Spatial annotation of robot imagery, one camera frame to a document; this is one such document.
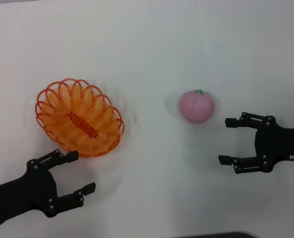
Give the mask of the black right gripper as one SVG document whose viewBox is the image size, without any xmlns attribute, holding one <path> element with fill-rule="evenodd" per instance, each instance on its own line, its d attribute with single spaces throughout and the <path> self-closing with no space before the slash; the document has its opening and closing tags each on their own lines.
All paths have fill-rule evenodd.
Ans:
<svg viewBox="0 0 294 238">
<path fill-rule="evenodd" d="M 256 157 L 218 156 L 220 164 L 232 166 L 236 174 L 270 173 L 273 167 L 281 161 L 294 162 L 294 128 L 279 126 L 273 116 L 259 116 L 243 112 L 239 119 L 226 118 L 225 124 L 228 128 L 249 127 L 257 129 L 255 135 Z"/>
</svg>

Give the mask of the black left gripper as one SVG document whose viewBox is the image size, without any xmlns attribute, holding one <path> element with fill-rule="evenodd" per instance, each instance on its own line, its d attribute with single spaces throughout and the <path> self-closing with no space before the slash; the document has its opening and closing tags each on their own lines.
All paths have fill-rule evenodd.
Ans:
<svg viewBox="0 0 294 238">
<path fill-rule="evenodd" d="M 59 196 L 49 169 L 78 160 L 78 151 L 63 154 L 56 149 L 39 160 L 27 162 L 23 176 L 0 185 L 0 225 L 31 210 L 39 210 L 51 218 L 58 213 L 82 207 L 84 197 L 94 193 L 92 182 L 73 193 Z"/>
</svg>

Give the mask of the orange plastic woven basket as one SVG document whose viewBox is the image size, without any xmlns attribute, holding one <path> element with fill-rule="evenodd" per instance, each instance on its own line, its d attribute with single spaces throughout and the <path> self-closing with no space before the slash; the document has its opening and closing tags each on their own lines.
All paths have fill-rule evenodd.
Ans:
<svg viewBox="0 0 294 238">
<path fill-rule="evenodd" d="M 36 120 L 65 151 L 83 158 L 108 154 L 120 143 L 124 121 L 100 88 L 83 79 L 49 84 L 37 96 Z"/>
</svg>

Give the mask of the pink toy peach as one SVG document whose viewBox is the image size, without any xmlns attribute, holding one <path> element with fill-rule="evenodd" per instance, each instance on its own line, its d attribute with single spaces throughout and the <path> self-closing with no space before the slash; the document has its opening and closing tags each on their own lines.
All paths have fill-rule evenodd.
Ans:
<svg viewBox="0 0 294 238">
<path fill-rule="evenodd" d="M 187 121 L 203 123 L 213 115 L 215 100 L 210 93 L 202 89 L 191 90 L 180 97 L 178 109 L 181 116 Z"/>
</svg>

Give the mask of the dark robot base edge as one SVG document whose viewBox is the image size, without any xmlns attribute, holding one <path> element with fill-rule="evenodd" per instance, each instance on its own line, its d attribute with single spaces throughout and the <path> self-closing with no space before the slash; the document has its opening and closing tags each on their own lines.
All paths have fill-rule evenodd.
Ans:
<svg viewBox="0 0 294 238">
<path fill-rule="evenodd" d="M 254 234 L 246 232 L 223 232 L 223 233 L 214 233 L 214 234 L 204 234 L 204 235 L 193 235 L 193 236 L 184 236 L 178 238 L 259 238 Z"/>
</svg>

